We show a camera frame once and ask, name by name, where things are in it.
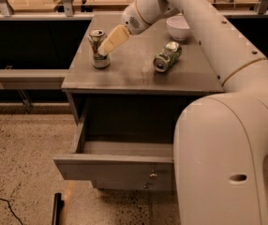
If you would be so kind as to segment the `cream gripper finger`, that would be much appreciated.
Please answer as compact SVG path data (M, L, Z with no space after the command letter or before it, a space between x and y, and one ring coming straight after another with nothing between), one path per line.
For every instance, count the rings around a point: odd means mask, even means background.
M130 33L126 26L119 24L112 29L98 47L98 52L105 56L129 39Z

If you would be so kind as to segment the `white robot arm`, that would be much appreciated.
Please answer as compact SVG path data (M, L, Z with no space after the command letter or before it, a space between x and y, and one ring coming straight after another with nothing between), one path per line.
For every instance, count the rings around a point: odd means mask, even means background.
M174 11L184 15L224 91L188 105L174 131L182 225L268 225L268 59L207 0L135 0L109 53Z

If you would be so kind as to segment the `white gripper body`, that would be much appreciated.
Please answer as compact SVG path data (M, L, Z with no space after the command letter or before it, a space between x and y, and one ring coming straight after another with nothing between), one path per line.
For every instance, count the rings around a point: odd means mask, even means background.
M135 0L122 13L121 22L131 35L139 35L154 23L154 8L146 0Z

